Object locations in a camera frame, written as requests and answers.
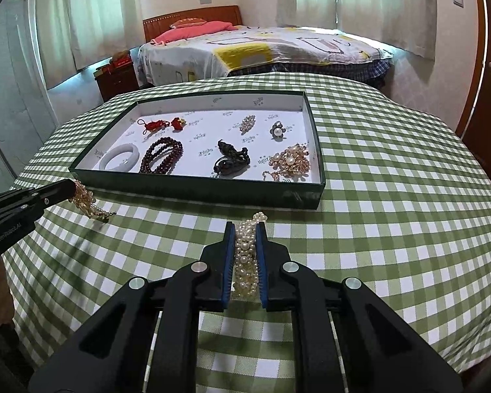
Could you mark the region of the white jade bangle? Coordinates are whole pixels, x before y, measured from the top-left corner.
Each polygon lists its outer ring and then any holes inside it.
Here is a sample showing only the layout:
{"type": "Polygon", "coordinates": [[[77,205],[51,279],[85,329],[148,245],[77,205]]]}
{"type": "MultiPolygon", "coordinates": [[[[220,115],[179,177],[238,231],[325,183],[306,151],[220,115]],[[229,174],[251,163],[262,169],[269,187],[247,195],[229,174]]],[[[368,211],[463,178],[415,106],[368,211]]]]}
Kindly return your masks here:
{"type": "Polygon", "coordinates": [[[138,163],[140,152],[135,144],[118,145],[110,149],[100,160],[102,171],[129,172],[138,163]]]}

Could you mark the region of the red tassel gold charm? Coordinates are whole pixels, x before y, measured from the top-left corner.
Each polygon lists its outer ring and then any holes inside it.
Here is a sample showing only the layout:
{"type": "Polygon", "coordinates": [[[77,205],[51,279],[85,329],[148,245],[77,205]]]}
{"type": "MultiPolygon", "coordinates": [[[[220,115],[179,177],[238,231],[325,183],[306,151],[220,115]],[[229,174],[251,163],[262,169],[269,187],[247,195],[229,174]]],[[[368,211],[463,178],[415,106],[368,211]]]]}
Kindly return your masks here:
{"type": "Polygon", "coordinates": [[[171,121],[171,126],[174,131],[182,131],[186,126],[186,121],[180,117],[176,117],[171,121]]]}

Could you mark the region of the dark green jewelry tray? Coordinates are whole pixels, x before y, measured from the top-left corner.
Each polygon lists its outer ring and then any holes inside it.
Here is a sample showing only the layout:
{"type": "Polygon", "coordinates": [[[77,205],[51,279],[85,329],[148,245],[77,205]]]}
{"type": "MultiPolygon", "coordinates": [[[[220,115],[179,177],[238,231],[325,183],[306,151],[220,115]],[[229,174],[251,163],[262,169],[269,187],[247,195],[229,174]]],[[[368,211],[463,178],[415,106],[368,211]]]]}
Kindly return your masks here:
{"type": "Polygon", "coordinates": [[[82,184],[115,192],[209,203],[317,209],[324,164],[303,91],[232,90],[139,100],[97,132],[71,163],[82,184]],[[242,135],[241,121],[255,116],[242,135]],[[186,121],[174,131],[173,118],[186,121]],[[112,148],[132,143],[129,172],[102,171],[112,148]]]}

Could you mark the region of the glass sliding wardrobe door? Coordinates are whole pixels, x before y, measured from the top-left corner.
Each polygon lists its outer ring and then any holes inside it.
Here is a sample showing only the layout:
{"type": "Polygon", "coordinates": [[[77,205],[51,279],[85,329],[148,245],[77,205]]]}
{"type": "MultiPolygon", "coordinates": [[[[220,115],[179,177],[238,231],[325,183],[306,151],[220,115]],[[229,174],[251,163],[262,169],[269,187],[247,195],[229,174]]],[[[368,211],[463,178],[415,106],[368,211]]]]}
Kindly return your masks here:
{"type": "Polygon", "coordinates": [[[56,130],[31,46],[27,0],[0,3],[0,193],[56,130]]]}

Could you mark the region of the green checkered tablecloth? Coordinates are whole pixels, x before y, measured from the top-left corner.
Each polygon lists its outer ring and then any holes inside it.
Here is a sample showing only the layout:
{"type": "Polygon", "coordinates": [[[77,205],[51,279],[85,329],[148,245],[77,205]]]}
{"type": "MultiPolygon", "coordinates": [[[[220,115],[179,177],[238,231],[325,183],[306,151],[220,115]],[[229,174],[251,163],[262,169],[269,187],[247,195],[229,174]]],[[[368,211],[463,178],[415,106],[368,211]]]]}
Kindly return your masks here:
{"type": "MultiPolygon", "coordinates": [[[[133,277],[156,281],[197,261],[234,224],[228,307],[198,321],[196,388],[152,392],[298,392],[292,316],[261,303],[255,232],[319,277],[364,282],[460,376],[491,360],[491,180],[438,118],[364,84],[322,75],[247,75],[130,92],[62,126],[16,180],[71,179],[106,222],[68,200],[45,209],[4,260],[20,343],[34,373],[133,277]],[[317,209],[209,203],[115,192],[69,167],[139,100],[232,90],[303,91],[324,164],[317,209]]],[[[491,392],[491,368],[476,391],[491,392]]]]}

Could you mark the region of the dark wooden nightstand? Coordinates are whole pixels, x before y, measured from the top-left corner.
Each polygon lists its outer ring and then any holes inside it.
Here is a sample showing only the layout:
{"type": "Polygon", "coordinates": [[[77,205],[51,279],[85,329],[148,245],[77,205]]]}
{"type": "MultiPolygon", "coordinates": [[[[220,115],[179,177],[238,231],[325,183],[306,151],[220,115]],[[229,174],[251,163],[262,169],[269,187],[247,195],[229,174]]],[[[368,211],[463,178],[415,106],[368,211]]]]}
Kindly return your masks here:
{"type": "Polygon", "coordinates": [[[100,66],[94,72],[94,78],[104,102],[119,94],[139,89],[132,62],[119,66],[111,64],[100,66]]]}

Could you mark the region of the red boxes on nightstand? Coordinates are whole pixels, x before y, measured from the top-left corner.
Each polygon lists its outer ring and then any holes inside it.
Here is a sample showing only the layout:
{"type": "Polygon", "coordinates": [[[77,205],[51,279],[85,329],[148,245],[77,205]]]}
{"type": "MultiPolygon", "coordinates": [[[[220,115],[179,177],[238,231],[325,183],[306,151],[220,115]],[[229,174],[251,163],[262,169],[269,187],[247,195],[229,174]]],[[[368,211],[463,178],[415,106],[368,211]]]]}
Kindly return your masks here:
{"type": "Polygon", "coordinates": [[[109,60],[109,63],[106,65],[99,66],[94,72],[94,77],[98,77],[105,73],[111,73],[116,69],[119,69],[128,64],[132,64],[132,58],[130,55],[130,51],[120,51],[115,53],[109,60]]]}

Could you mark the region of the left window curtain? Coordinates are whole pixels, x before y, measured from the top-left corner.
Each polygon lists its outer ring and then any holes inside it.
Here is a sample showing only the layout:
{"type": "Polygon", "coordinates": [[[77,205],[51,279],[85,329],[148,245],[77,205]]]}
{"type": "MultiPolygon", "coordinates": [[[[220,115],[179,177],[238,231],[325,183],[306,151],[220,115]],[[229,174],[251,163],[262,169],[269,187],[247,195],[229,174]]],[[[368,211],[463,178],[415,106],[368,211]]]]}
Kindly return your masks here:
{"type": "Polygon", "coordinates": [[[142,42],[138,0],[36,0],[35,9],[49,89],[142,42]]]}

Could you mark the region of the window curtain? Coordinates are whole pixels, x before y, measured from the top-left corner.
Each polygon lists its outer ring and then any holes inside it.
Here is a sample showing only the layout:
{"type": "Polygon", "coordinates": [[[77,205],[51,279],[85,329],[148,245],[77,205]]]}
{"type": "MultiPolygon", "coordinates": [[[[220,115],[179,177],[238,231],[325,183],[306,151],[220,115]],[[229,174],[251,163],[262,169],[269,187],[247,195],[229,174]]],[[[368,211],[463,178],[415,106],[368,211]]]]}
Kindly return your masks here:
{"type": "Polygon", "coordinates": [[[35,9],[49,89],[142,42],[138,0],[36,0],[35,9]]]}
{"type": "Polygon", "coordinates": [[[435,58],[437,0],[278,0],[277,23],[338,29],[435,58]]]}

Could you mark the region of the wooden headboard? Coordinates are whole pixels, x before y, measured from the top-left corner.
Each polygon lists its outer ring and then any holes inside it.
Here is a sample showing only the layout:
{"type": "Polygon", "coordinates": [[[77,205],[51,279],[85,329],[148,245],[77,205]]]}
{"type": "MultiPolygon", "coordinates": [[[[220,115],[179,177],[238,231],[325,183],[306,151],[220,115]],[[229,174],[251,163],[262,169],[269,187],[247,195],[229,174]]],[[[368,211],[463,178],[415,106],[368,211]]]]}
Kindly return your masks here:
{"type": "Polygon", "coordinates": [[[176,11],[143,20],[142,26],[145,40],[149,42],[153,38],[169,30],[175,22],[191,18],[203,19],[206,21],[228,21],[233,25],[243,24],[241,12],[237,5],[200,7],[186,11],[176,11]]]}

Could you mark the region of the pink pillow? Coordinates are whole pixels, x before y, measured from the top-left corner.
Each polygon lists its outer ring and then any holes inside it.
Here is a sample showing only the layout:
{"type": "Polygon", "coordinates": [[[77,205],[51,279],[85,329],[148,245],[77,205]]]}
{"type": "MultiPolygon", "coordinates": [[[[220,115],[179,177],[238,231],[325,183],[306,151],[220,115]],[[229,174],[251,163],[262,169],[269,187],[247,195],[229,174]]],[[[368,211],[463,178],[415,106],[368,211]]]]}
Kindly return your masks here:
{"type": "Polygon", "coordinates": [[[203,25],[184,27],[184,28],[173,28],[167,30],[163,34],[152,38],[150,43],[152,45],[166,45],[171,42],[194,38],[198,36],[204,36],[208,34],[215,34],[223,31],[234,31],[238,27],[234,26],[230,22],[224,22],[220,20],[208,21],[203,25]]]}

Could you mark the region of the bed with patterned cover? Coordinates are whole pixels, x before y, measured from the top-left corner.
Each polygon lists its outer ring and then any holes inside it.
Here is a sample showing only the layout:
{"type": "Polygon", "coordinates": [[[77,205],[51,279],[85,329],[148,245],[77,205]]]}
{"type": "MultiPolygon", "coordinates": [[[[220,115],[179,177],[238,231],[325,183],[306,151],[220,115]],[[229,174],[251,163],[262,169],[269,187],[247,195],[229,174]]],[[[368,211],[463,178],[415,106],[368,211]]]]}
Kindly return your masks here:
{"type": "Polygon", "coordinates": [[[392,54],[353,37],[309,28],[237,27],[167,42],[136,56],[141,84],[153,86],[273,72],[331,75],[380,87],[392,54]]]}

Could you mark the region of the right window curtain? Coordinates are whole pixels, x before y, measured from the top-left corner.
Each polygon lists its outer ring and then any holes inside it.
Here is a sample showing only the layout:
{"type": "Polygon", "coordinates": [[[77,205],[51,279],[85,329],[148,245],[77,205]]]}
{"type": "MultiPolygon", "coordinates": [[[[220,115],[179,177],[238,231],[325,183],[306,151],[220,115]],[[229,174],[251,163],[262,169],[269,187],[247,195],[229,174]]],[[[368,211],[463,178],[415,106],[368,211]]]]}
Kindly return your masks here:
{"type": "Polygon", "coordinates": [[[435,58],[437,0],[278,0],[277,23],[338,29],[435,58]]]}

